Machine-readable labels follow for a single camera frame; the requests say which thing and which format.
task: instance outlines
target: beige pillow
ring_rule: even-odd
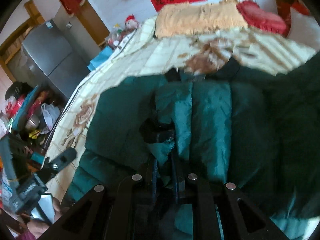
[[[247,27],[236,4],[236,0],[223,0],[198,6],[188,2],[165,5],[156,20],[156,36],[163,38],[177,34],[210,33],[216,29],[236,26]]]

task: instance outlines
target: bed sheet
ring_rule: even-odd
[[[73,93],[57,124],[46,157],[51,160],[68,147],[77,158],[47,183],[48,192],[62,200],[84,153],[86,134],[100,94],[120,84],[128,76],[154,75],[172,67],[183,68],[185,61],[198,54],[207,41],[225,40],[228,48],[216,47],[220,60],[233,56],[242,65],[258,68],[272,75],[287,73],[310,59],[316,51],[277,34],[256,28],[217,30],[211,35],[178,35],[161,40],[154,38],[156,17],[144,22],[118,55],[91,72]]]

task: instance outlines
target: refrigerator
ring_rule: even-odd
[[[53,20],[32,29],[22,42],[27,56],[25,70],[29,84],[47,84],[69,100],[81,80],[89,74],[87,63],[71,47]]]

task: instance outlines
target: silver bolt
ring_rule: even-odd
[[[102,185],[97,185],[94,187],[95,192],[101,192],[102,190],[104,190],[104,187]]]
[[[142,176],[141,176],[140,174],[134,174],[134,175],[132,176],[132,179],[133,179],[134,181],[139,181],[140,179],[142,179]]]
[[[190,174],[188,175],[188,179],[190,179],[190,180],[196,180],[196,179],[198,179],[198,176],[197,176],[197,174],[190,173]]]
[[[236,185],[233,184],[232,182],[228,182],[226,184],[226,187],[227,187],[227,189],[234,190],[236,188]]]

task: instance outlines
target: smartphone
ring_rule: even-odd
[[[54,223],[55,211],[52,204],[52,194],[41,195],[38,205],[31,211],[33,219],[41,220],[51,226]]]

